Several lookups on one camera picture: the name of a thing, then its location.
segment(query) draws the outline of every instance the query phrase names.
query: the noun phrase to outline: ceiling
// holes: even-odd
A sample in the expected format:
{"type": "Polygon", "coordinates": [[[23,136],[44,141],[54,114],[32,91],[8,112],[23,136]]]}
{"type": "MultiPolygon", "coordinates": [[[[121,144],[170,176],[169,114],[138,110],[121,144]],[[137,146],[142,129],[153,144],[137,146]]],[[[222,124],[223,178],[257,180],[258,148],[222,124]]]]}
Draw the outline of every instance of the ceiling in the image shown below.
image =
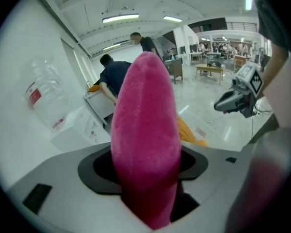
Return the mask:
{"type": "Polygon", "coordinates": [[[163,20],[164,16],[183,19],[183,24],[209,18],[248,15],[244,0],[46,0],[54,13],[74,35],[88,55],[129,40],[132,32],[158,37],[181,23],[163,20]],[[106,17],[140,14],[137,19],[102,23],[106,17]]]}

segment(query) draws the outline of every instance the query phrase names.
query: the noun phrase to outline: man in black shirt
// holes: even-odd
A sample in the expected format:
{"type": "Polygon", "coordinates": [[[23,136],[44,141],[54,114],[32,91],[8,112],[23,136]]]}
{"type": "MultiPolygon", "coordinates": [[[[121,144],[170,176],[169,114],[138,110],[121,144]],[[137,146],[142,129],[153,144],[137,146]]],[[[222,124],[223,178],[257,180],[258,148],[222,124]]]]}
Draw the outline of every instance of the man in black shirt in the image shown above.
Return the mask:
{"type": "Polygon", "coordinates": [[[140,43],[143,52],[152,52],[159,56],[160,59],[162,59],[150,37],[141,37],[139,33],[134,32],[130,35],[130,39],[135,42],[135,45],[140,43]]]}
{"type": "Polygon", "coordinates": [[[101,57],[100,63],[104,66],[104,70],[100,74],[99,87],[102,93],[116,104],[117,98],[108,89],[110,85],[118,96],[123,84],[125,75],[131,63],[126,61],[114,61],[113,58],[105,54],[101,57]]]}

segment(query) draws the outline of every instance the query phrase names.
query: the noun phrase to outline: red label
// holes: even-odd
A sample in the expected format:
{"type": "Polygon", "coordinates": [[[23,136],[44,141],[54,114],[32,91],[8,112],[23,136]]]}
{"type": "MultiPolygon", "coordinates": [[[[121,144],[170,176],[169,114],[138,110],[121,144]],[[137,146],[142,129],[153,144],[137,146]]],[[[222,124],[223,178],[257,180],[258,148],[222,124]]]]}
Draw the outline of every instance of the red label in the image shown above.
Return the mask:
{"type": "Polygon", "coordinates": [[[35,89],[29,97],[30,104],[33,106],[40,99],[40,97],[41,97],[41,94],[39,90],[35,89]]]}

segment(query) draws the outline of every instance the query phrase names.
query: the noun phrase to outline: gray surface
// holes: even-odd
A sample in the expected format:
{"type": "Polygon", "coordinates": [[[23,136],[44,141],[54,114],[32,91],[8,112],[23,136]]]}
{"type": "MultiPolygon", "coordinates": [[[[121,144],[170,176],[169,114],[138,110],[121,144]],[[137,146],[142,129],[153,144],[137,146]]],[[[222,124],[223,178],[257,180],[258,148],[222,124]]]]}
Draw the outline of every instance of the gray surface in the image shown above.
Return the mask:
{"type": "MultiPolygon", "coordinates": [[[[188,229],[186,232],[197,229],[211,232],[208,228],[220,229],[225,224],[228,210],[243,183],[250,155],[244,155],[244,151],[238,153],[185,142],[182,144],[205,155],[209,166],[195,181],[183,182],[185,191],[201,203],[201,206],[166,230],[179,232],[185,228],[188,229]],[[228,157],[241,155],[244,160],[237,160],[236,164],[225,161],[228,157]],[[226,187],[226,177],[236,166],[241,172],[237,170],[234,181],[229,181],[226,187]]],[[[48,223],[76,233],[150,232],[151,230],[123,204],[119,196],[98,195],[87,188],[78,177],[77,168],[80,161],[107,145],[109,144],[93,146],[46,160],[17,182],[8,195],[19,204],[37,183],[49,184],[53,189],[38,214],[48,223]]]]}

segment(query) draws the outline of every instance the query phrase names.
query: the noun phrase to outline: dark blue shirt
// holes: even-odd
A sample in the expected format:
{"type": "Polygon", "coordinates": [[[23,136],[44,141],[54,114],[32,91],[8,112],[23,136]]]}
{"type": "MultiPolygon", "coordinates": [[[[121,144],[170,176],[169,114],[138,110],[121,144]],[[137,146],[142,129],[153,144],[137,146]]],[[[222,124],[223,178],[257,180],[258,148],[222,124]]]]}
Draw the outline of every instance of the dark blue shirt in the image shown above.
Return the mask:
{"type": "Polygon", "coordinates": [[[126,61],[113,61],[105,66],[100,74],[99,82],[104,82],[111,86],[116,95],[119,94],[125,75],[131,63],[126,61]]]}

